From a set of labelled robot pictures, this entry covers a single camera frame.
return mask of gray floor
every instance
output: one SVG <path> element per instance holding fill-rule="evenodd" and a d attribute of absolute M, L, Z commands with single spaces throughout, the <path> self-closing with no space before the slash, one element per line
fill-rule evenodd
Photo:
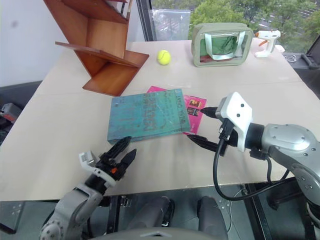
<path fill-rule="evenodd" d="M 222 188 L 229 195 L 234 195 L 240 186 L 226 186 Z M 134 215 L 149 200 L 167 196 L 175 202 L 175 212 L 171 226 L 184 229 L 198 229 L 197 202 L 203 196 L 212 196 L 218 202 L 223 214 L 226 227 L 230 224 L 229 206 L 230 202 L 222 199 L 212 187 L 201 187 L 193 189 L 180 189 L 152 193 L 140 193 L 128 196 L 131 199 L 129 207 L 121 207 L 119 219 L 119 231 L 126 229 Z M 0 222 L 13 228 L 17 221 L 19 205 L 21 202 L 1 202 Z M 55 203 L 29 201 L 25 203 L 17 233 L 8 235 L 0 232 L 1 240 L 33 240 L 39 238 L 39 232 L 43 222 L 54 209 Z M 102 235 L 108 222 L 108 207 L 98 207 L 91 216 L 91 227 L 95 236 Z M 229 233 L 230 240 L 253 240 L 253 232 L 243 201 L 232 204 L 233 225 Z"/>

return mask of teal book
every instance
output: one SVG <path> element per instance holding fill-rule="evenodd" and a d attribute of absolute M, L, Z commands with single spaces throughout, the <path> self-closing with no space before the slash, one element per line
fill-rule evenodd
<path fill-rule="evenodd" d="M 114 97 L 111 102 L 107 140 L 131 136 L 139 141 L 190 130 L 181 89 Z"/>

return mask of white wall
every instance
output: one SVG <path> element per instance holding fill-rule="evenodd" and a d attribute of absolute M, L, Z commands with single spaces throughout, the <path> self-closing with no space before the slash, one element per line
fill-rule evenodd
<path fill-rule="evenodd" d="M 1 0 L 0 87 L 41 81 L 66 42 L 43 0 Z M 144 41 L 136 2 L 132 5 L 128 41 Z"/>

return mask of green pouch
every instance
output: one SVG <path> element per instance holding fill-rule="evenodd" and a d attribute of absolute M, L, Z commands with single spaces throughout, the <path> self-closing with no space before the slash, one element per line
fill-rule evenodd
<path fill-rule="evenodd" d="M 197 67 L 242 64 L 249 53 L 253 31 L 244 23 L 201 23 L 193 28 L 191 51 Z"/>

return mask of white glue gun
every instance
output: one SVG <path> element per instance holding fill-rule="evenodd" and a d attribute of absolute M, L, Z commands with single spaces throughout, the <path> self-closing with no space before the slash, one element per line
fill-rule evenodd
<path fill-rule="evenodd" d="M 281 37 L 279 30 L 276 31 L 258 31 L 255 35 L 258 39 L 264 39 L 263 42 L 259 44 L 259 47 L 263 44 L 268 43 L 266 49 L 263 51 L 257 51 L 254 55 L 256 58 L 266 58 L 272 53 L 275 49 L 276 40 Z"/>

